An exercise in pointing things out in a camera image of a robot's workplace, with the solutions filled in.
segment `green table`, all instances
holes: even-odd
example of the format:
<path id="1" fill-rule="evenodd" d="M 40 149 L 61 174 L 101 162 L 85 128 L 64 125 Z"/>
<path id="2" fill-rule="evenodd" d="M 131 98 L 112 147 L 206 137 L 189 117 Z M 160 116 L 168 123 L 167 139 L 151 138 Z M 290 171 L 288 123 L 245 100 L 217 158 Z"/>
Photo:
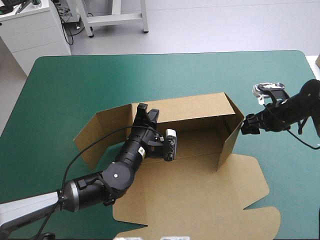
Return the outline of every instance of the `green table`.
<path id="1" fill-rule="evenodd" d="M 59 188 L 68 162 L 78 152 L 73 138 L 98 111 L 130 102 L 226 92 L 246 115 L 262 109 L 251 93 L 254 84 L 279 81 L 293 95 L 312 78 L 299 51 L 41 57 L 0 138 L 0 201 Z M 312 121 L 303 138 L 319 142 Z M 96 170 L 105 168 L 117 149 L 108 151 Z M 319 152 L 286 132 L 240 135 L 234 152 L 259 160 L 270 194 L 252 208 L 280 210 L 277 238 L 316 238 Z M 79 159 L 69 178 L 88 173 Z M 40 224 L 11 237 L 31 237 Z M 54 214 L 45 231 L 60 239 L 108 239 L 137 227 L 116 222 L 111 208 L 98 204 L 77 213 Z"/>

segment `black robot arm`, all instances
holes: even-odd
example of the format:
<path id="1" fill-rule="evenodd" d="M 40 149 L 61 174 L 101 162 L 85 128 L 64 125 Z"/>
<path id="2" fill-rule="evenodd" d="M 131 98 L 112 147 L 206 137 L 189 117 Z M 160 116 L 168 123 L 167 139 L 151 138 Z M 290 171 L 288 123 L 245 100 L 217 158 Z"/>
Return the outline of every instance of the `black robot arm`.
<path id="1" fill-rule="evenodd" d="M 320 81 L 306 82 L 300 92 L 289 97 L 281 83 L 262 83 L 253 86 L 253 94 L 265 109 L 257 114 L 246 116 L 242 134 L 259 134 L 260 129 L 266 132 L 289 130 L 298 123 L 298 133 L 302 134 L 307 119 L 312 117 L 317 135 L 320 137 Z M 272 103 L 264 104 L 264 98 L 271 98 Z"/>
<path id="2" fill-rule="evenodd" d="M 177 148 L 176 131 L 167 129 L 164 138 L 157 131 L 159 110 L 147 113 L 147 107 L 144 103 L 138 105 L 131 133 L 104 171 L 72 179 L 63 190 L 0 204 L 0 240 L 52 212 L 77 212 L 98 203 L 113 205 L 132 185 L 144 158 L 172 161 Z M 50 235 L 38 235 L 36 240 L 40 238 L 50 239 Z"/>

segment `brown cardboard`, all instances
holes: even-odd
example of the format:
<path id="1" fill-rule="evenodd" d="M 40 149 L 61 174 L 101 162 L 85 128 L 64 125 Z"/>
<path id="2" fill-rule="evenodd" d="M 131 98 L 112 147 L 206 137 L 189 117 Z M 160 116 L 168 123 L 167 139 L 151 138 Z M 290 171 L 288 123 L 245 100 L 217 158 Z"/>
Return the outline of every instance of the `brown cardboard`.
<path id="1" fill-rule="evenodd" d="M 143 164 L 133 188 L 115 203 L 113 217 L 148 227 L 117 237 L 273 240 L 280 226 L 279 211 L 274 207 L 243 210 L 269 193 L 258 161 L 231 154 L 216 171 L 213 160 L 218 161 L 219 155 Z M 145 208 L 131 207 L 137 196 Z"/>
<path id="2" fill-rule="evenodd" d="M 144 159 L 134 183 L 113 205 L 118 221 L 147 225 L 121 237 L 273 239 L 280 226 L 274 207 L 244 210 L 269 193 L 258 161 L 231 154 L 244 116 L 225 93 L 145 102 L 160 110 L 158 130 L 177 131 L 173 162 Z M 75 138 L 81 150 L 103 135 L 133 123 L 138 103 L 98 112 Z M 123 130 L 82 157 L 94 169 L 105 150 L 123 142 Z"/>
<path id="3" fill-rule="evenodd" d="M 320 68 L 320 55 L 318 58 L 315 60 L 315 64 Z"/>

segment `flattened cardboard sheet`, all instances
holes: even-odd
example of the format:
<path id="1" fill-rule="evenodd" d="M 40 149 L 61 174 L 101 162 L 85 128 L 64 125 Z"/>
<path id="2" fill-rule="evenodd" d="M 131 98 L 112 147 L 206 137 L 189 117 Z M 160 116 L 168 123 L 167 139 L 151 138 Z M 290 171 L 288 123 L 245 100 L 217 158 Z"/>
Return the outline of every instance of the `flattened cardboard sheet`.
<path id="1" fill-rule="evenodd" d="M 254 157 L 231 154 L 218 171 L 219 154 L 143 164 L 137 181 L 113 207 L 116 220 L 146 224 L 117 237 L 160 240 L 272 240 L 280 226 L 274 207 L 243 210 L 269 193 Z M 145 208 L 130 207 L 136 197 Z"/>

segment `cable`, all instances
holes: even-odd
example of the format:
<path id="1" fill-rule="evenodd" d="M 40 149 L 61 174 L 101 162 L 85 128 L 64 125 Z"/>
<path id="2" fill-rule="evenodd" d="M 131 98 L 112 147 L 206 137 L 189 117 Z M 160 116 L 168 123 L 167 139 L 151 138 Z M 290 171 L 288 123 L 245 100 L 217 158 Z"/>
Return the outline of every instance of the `cable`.
<path id="1" fill-rule="evenodd" d="M 85 29 L 85 27 L 83 27 L 80 31 L 78 31 L 77 33 L 71 33 L 70 31 L 70 34 L 67 34 L 68 36 L 76 36 L 78 34 L 80 34 L 83 30 Z"/>
<path id="2" fill-rule="evenodd" d="M 279 120 L 279 118 L 277 118 L 277 116 L 270 111 L 270 109 L 267 107 L 267 105 L 263 104 L 263 106 L 265 107 L 265 109 L 268 110 L 268 112 L 280 123 L 281 121 Z M 300 139 L 297 135 L 295 135 L 292 131 L 290 131 L 289 129 L 286 130 L 291 136 L 293 136 L 295 139 L 297 139 L 300 143 L 304 144 L 305 146 L 313 149 L 313 150 L 319 150 L 320 149 L 320 146 L 318 147 L 314 147 L 314 146 L 311 146 L 310 144 L 306 143 L 305 141 L 303 141 L 302 139 Z"/>
<path id="3" fill-rule="evenodd" d="M 85 151 L 87 151 L 88 149 L 90 149 L 91 147 L 93 147 L 94 145 L 96 145 L 97 143 L 101 142 L 103 139 L 109 137 L 110 135 L 112 134 L 115 134 L 121 130 L 124 130 L 124 129 L 147 129 L 147 130 L 150 130 L 154 133 L 157 133 L 159 135 L 159 137 L 162 137 L 162 134 L 153 129 L 153 128 L 149 128 L 149 127 L 146 127 L 146 126 L 124 126 L 124 127 L 121 127 L 121 128 L 118 128 L 116 130 L 114 130 L 113 132 L 110 132 L 108 133 L 107 135 L 104 135 L 103 137 L 99 138 L 98 140 L 94 141 L 93 143 L 91 143 L 90 145 L 86 146 L 84 149 L 82 149 L 72 160 L 71 162 L 68 164 L 68 166 L 66 167 L 65 169 L 65 172 L 64 172 L 64 175 L 63 175 L 63 180 L 62 180 L 62 186 L 61 186 L 61 192 L 60 192 L 60 196 L 63 196 L 64 195 L 64 191 L 65 191 L 65 184 L 66 184 L 66 179 L 67 179 L 67 175 L 68 175 L 68 172 L 69 172 L 69 169 L 71 168 L 72 164 L 81 156 L 81 154 L 83 154 Z M 35 235 L 35 237 L 33 238 L 33 240 L 38 240 L 42 230 L 45 228 L 49 218 L 51 217 L 51 215 L 53 214 L 53 212 L 55 211 L 55 209 L 57 208 L 58 204 L 60 203 L 60 199 L 53 205 L 52 209 L 50 210 L 50 212 L 48 213 L 48 215 L 46 216 L 45 220 L 43 221 L 39 231 L 37 232 L 37 234 Z"/>
<path id="4" fill-rule="evenodd" d="M 65 33 L 65 31 L 64 31 L 64 29 L 65 29 L 65 28 L 64 28 L 64 24 L 65 24 L 66 22 L 65 22 L 65 20 L 63 20 L 62 17 L 60 16 L 60 13 L 59 13 L 59 10 L 58 10 L 57 5 L 53 2 L 53 0 L 51 0 L 51 1 L 52 1 L 53 5 L 55 6 L 56 11 L 58 12 L 58 15 L 59 15 L 59 18 L 60 18 L 61 27 L 62 27 L 62 31 L 63 31 L 64 39 L 65 39 L 66 43 L 71 46 L 71 45 L 74 44 L 74 37 L 71 35 L 71 40 L 72 40 L 72 42 L 70 43 L 70 42 L 68 41 L 67 36 L 66 36 L 66 33 Z"/>

